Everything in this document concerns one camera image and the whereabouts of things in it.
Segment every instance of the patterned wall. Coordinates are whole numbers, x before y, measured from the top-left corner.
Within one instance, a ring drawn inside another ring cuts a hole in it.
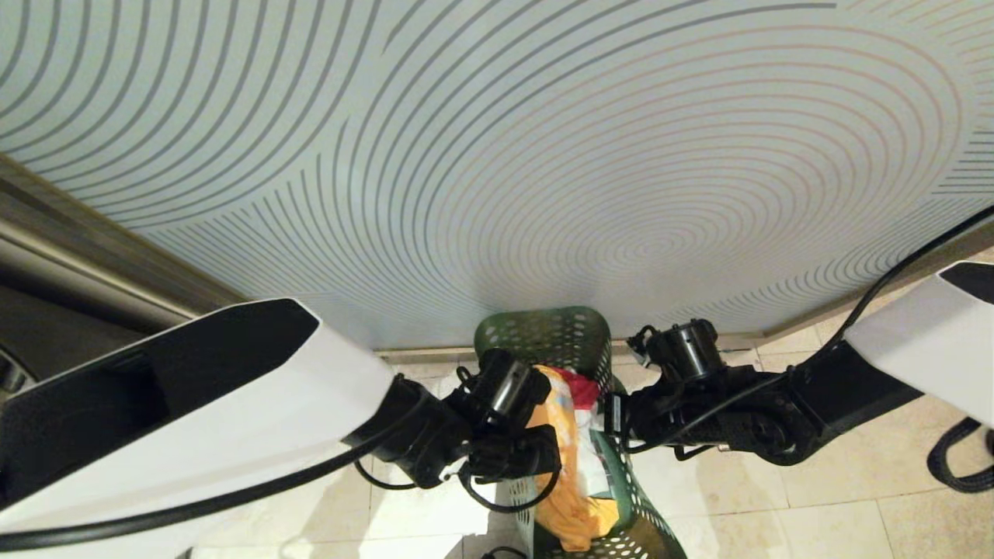
[[[0,151],[378,347],[762,330],[994,201],[988,0],[0,10]]]

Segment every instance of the perforated basket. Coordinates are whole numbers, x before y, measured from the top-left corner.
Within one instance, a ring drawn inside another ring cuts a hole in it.
[[[573,367],[596,381],[603,397],[624,390],[611,375],[610,339],[607,321],[596,310],[570,306],[494,314],[480,322],[473,341],[477,355],[502,347],[529,363]],[[591,432],[591,437],[607,469],[611,496],[618,504],[617,524],[605,537],[594,540],[589,551],[568,553],[556,536],[536,524],[534,508],[519,512],[518,529],[529,557],[686,559],[673,532],[638,485],[631,461],[620,451],[620,441],[600,432]],[[530,477],[509,482],[508,489],[515,504],[537,495]]]

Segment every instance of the yellow cloth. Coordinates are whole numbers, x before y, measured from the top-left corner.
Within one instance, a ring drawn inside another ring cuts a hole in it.
[[[539,524],[560,538],[566,551],[587,551],[590,540],[602,537],[618,520],[617,503],[611,499],[595,499],[580,495],[577,473],[577,420],[573,413],[570,386],[555,369],[538,365],[549,377],[552,392],[546,403],[537,406],[528,427],[549,424],[556,428],[560,460],[563,468],[552,493],[540,502],[535,513]],[[538,476],[541,491],[552,478],[550,473]]]

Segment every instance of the tile floor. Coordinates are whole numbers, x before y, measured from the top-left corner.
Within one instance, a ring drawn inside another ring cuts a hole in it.
[[[728,360],[781,371],[810,355],[839,321]],[[401,369],[439,394],[454,386],[452,364]],[[627,359],[617,360],[614,373],[629,390],[652,381]],[[925,468],[935,440],[961,417],[922,397],[799,466],[714,451],[678,463],[658,449],[637,455],[635,471],[691,559],[991,559],[994,493],[945,489]],[[980,437],[954,449],[954,471],[991,464]],[[371,466],[387,480],[403,479],[391,467]],[[206,535],[194,557],[478,559],[497,545],[521,547],[511,519],[476,505],[454,481],[431,491],[390,492],[348,470],[246,508]]]

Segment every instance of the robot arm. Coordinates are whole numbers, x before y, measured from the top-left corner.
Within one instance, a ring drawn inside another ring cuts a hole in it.
[[[481,365],[439,400],[292,299],[162,332],[8,400],[0,551],[175,557],[225,510],[366,454],[425,488],[456,462],[467,489],[555,477],[555,431],[525,428],[548,380],[503,350]],[[322,462],[339,441],[353,449]]]
[[[921,391],[990,424],[994,280],[989,266],[959,266],[933,279],[948,285],[927,283],[887,311],[941,310],[941,327],[923,319],[915,329],[906,316],[881,312],[785,374],[725,366],[705,320],[647,327],[630,344],[660,367],[660,379],[609,398],[607,428],[644,441],[625,441],[630,452],[668,445],[687,458],[685,446],[723,446],[791,465]],[[959,339],[940,342],[941,332]],[[974,347],[975,354],[964,351]],[[919,378],[897,365],[915,351],[912,363],[958,363],[959,376]],[[438,485],[453,468],[470,490],[472,478],[555,477],[552,428],[525,428],[548,381],[506,351],[481,361],[480,375],[464,372],[462,385],[439,400],[291,299],[229,307],[145,339],[7,402],[0,550],[23,558],[172,557],[227,508],[368,453],[421,487]],[[948,386],[980,398],[962,400]],[[353,450],[311,466],[338,441]],[[965,486],[984,486],[985,475]]]
[[[725,366],[717,337],[693,320],[629,338],[644,364],[660,368],[654,385],[614,398],[624,421],[612,428],[645,442],[630,452],[668,445],[685,459],[684,447],[719,447],[792,466],[922,392],[994,425],[994,265],[949,267],[783,374]],[[994,468],[960,479],[945,466],[949,446],[979,426],[957,426],[929,456],[953,488],[994,486]]]

